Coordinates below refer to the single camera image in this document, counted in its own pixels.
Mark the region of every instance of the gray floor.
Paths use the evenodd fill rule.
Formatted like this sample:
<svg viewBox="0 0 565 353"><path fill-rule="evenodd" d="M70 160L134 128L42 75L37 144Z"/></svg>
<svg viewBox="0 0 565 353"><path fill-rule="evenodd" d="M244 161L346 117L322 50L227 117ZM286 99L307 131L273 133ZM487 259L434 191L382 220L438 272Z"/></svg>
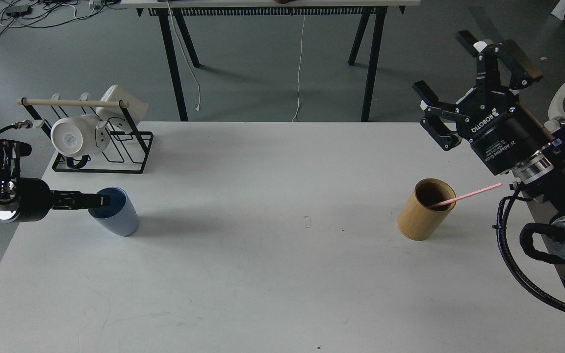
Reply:
<svg viewBox="0 0 565 353"><path fill-rule="evenodd" d="M545 120L552 96L565 81L565 23L550 14L555 4L422 0L404 15L390 7L370 120L419 121L419 99L411 84L421 79L444 101L460 98L475 80L475 62L453 38L461 29L478 38L518 42L544 73L540 83L521 94L522 101ZM88 13L86 2L78 8L78 16ZM59 9L41 24L68 20L72 12ZM195 70L202 87L197 112L195 83L178 53L190 120L291 121L302 21L301 16L186 18L204 65ZM358 16L306 18L298 121L359 121L371 31L359 64L349 67L358 22ZM98 99L113 83L150 103L146 119L179 120L157 18L110 10L50 29L9 29L0 38L0 127L29 118L17 98L60 93L77 99L89 92ZM33 145L34 153L23 160L23 175L39 177L53 153L45 136L23 130L6 137ZM14 230L14 225L0 224L0 259Z"/></svg>

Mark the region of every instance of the bamboo cup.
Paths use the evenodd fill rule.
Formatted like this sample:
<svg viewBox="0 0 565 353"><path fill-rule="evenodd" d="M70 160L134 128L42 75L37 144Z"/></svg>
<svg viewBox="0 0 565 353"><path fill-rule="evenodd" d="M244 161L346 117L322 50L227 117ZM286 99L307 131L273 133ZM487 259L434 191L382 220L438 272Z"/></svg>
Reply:
<svg viewBox="0 0 565 353"><path fill-rule="evenodd" d="M434 209L428 206L453 197L455 191L444 181L432 178L420 180L398 216L399 230L405 237L415 241L428 239L455 208L455 202Z"/></svg>

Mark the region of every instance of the table leg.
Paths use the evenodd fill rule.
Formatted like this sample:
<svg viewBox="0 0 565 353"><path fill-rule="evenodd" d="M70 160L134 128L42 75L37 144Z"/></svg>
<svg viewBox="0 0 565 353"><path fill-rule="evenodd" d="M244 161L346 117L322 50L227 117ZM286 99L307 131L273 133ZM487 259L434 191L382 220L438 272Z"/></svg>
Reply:
<svg viewBox="0 0 565 353"><path fill-rule="evenodd" d="M379 53L381 52L381 39L383 38L383 25L385 24L386 10L386 7L379 7L376 12L374 36L372 36L372 50L370 51L370 63L367 69L367 80L365 81L365 96L363 96L361 121L369 121L370 118L370 107L372 106L372 94L374 93L376 67L379 64Z"/></svg>
<svg viewBox="0 0 565 353"><path fill-rule="evenodd" d="M176 52L171 39L171 29L168 20L168 13L159 13L158 22L161 25L161 33L163 33L163 43L165 53L167 54L167 63L169 64L169 72L171 75L171 83L173 84L173 93L176 96L178 105L178 114L180 121L189 121L186 115L186 105L184 105L184 93L182 93L182 83L180 82L180 73L178 71L178 62L176 61Z"/></svg>
<svg viewBox="0 0 565 353"><path fill-rule="evenodd" d="M189 29L186 27L186 22L184 22L182 12L179 9L175 9L173 11L173 16L176 18L176 22L178 23L180 34L184 40L184 45L186 46L186 51L189 53L193 67L200 67L200 61L198 60L198 55L195 53L195 47L193 47L193 42L191 41L191 34L189 34Z"/></svg>
<svg viewBox="0 0 565 353"><path fill-rule="evenodd" d="M370 19L370 9L366 7L361 14L361 21L359 21L359 27L357 27L357 35L355 35L355 41L352 43L352 50L350 51L350 56L348 57L348 65L354 66L357 60L357 53L359 52L359 47L361 47L361 40L363 40L363 35L365 34L365 29L367 27L367 22Z"/></svg>

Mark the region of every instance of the pink straw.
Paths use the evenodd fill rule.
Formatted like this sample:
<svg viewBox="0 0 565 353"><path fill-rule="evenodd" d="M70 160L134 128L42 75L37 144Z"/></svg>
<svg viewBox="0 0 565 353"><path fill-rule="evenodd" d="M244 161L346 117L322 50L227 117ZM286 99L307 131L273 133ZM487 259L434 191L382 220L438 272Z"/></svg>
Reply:
<svg viewBox="0 0 565 353"><path fill-rule="evenodd" d="M474 195L478 195L478 194L480 194L481 192L486 192L486 191L489 191L489 190L491 190L491 189L495 189L495 188L497 188L497 187L501 187L502 185L503 185L503 183L494 184L494 185L489 186L489 187L487 187L487 188L482 188L481 190L473 191L473 192L471 192L471 193L469 193L469 194L457 196L457 197L455 197L455 198L453 198L453 199L450 199L450 200L446 200L446 201L442 201L442 202L435 203L435 205L430 205L430 206L428 206L428 208L436 208L436 207L440 207L440 206L446 206L446 205L449 205L449 204L451 204L451 203L453 203L453 202L455 202L455 201L459 201L459 200L462 200L462 199L466 199L466 197L471 197L471 196L474 196Z"/></svg>

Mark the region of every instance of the white mug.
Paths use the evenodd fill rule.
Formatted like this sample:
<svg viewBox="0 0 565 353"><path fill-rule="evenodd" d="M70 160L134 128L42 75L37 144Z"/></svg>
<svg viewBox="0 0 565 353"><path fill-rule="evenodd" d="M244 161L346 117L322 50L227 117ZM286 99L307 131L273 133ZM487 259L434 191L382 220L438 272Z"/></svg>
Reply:
<svg viewBox="0 0 565 353"><path fill-rule="evenodd" d="M63 156L79 158L105 150L110 137L100 118L85 114L56 121L51 127L51 143Z"/></svg>
<svg viewBox="0 0 565 353"><path fill-rule="evenodd" d="M100 99L103 102L118 102L124 101L130 104L128 107L128 113L134 121L134 125L139 125L143 120L146 112L148 112L148 104L141 101L139 98L133 96L130 92L124 90L119 85L112 85L106 93L103 94ZM109 121L119 129L121 129L126 134L132 133L132 128L128 125L126 117L120 108L103 108L99 107L96 109L97 115L99 115L103 120Z"/></svg>

